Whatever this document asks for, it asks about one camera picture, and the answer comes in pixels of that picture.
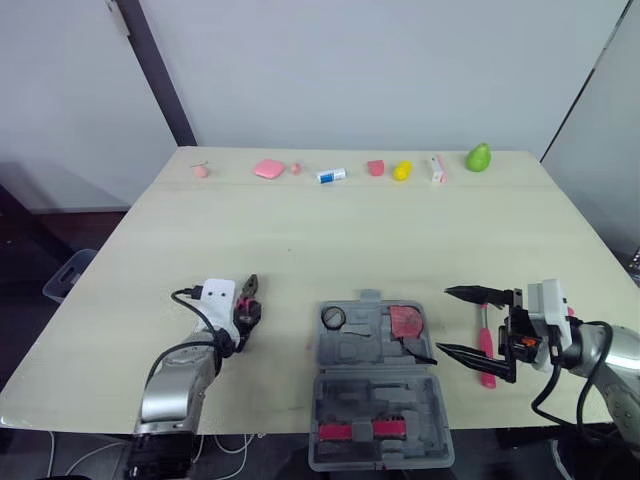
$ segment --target wooden table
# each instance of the wooden table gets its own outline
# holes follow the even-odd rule
[[[200,432],[305,432],[324,300],[421,302],[434,342],[473,345],[473,305],[442,293],[459,284],[526,287],[561,279],[585,320],[638,329],[638,289],[543,167],[525,152],[495,152],[483,173],[444,152],[449,182],[430,182],[434,152],[180,148],[109,238],[0,395],[0,422],[17,428],[131,432],[155,357],[184,339],[195,317],[175,289],[257,273],[263,320],[207,390]],[[276,180],[251,173],[262,158],[299,161]],[[384,159],[384,177],[366,172]],[[398,183],[390,166],[411,160]],[[198,179],[190,165],[208,162]],[[345,167],[346,180],[314,173]],[[502,315],[489,310],[497,331]],[[518,383],[482,388],[477,374],[436,351],[451,428],[544,425],[529,403],[547,376],[520,365]],[[545,403],[574,419],[583,380],[567,373]],[[591,395],[589,421],[608,421]]]

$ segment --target green pear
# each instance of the green pear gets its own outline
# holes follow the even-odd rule
[[[467,168],[472,172],[482,172],[491,163],[489,145],[481,143],[467,154]]]

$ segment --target pink sponge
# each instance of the pink sponge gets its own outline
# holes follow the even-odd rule
[[[253,168],[253,173],[263,178],[276,178],[282,172],[284,172],[285,164],[272,160],[271,158],[265,158],[258,165]]]
[[[413,307],[392,305],[389,307],[391,314],[391,333],[395,338],[418,338],[424,329],[422,315]]]
[[[371,160],[367,162],[369,173],[374,177],[379,177],[384,174],[384,160]]]

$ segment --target pink handle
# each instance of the pink handle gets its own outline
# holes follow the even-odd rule
[[[493,358],[493,341],[491,340],[491,331],[488,328],[480,329],[478,346],[487,354],[487,357]],[[482,373],[480,383],[486,388],[496,388],[496,377],[490,373]]]

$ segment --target pink screwdriver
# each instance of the pink screwdriver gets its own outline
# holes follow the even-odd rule
[[[480,350],[487,354],[487,357],[493,358],[493,341],[491,340],[491,331],[489,330],[489,322],[487,321],[487,304],[480,305],[480,318],[482,327],[478,334],[478,346]],[[496,388],[496,377],[490,373],[482,373],[480,383],[486,388]]]

